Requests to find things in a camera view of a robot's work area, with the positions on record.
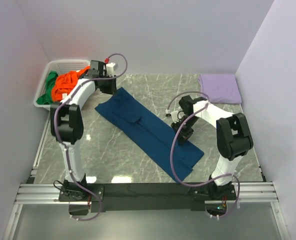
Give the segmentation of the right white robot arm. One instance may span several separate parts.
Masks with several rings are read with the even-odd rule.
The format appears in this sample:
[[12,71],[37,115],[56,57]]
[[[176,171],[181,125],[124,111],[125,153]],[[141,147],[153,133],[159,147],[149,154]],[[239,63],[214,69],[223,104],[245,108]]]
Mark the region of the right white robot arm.
[[210,103],[205,96],[191,98],[185,95],[180,99],[179,106],[182,117],[178,110],[166,110],[166,116],[171,117],[171,127],[175,131],[170,156],[174,156],[175,143],[183,145],[188,141],[198,119],[212,125],[216,129],[219,158],[209,180],[197,186],[206,186],[209,197],[218,200],[232,189],[232,181],[237,179],[234,173],[239,162],[254,146],[247,118],[241,112],[222,110]]

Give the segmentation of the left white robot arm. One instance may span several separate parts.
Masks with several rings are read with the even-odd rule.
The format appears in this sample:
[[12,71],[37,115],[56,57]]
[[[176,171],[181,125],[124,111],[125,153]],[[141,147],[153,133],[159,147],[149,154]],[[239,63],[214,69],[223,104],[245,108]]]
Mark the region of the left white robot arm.
[[88,196],[80,153],[80,140],[84,133],[81,109],[96,90],[109,95],[117,91],[117,68],[118,65],[109,59],[92,60],[80,70],[59,75],[51,92],[51,134],[59,143],[65,167],[60,192],[76,201]]

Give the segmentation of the blue t shirt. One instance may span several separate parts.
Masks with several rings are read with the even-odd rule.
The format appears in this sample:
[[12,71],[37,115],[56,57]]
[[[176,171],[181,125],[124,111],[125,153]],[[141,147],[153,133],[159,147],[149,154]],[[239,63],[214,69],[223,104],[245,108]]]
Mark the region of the blue t shirt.
[[[95,110],[107,121],[122,130],[174,181],[170,153],[175,137],[173,129],[132,97],[124,88],[119,88],[106,102]],[[177,177],[183,181],[204,156],[190,141],[175,144],[173,165]]]

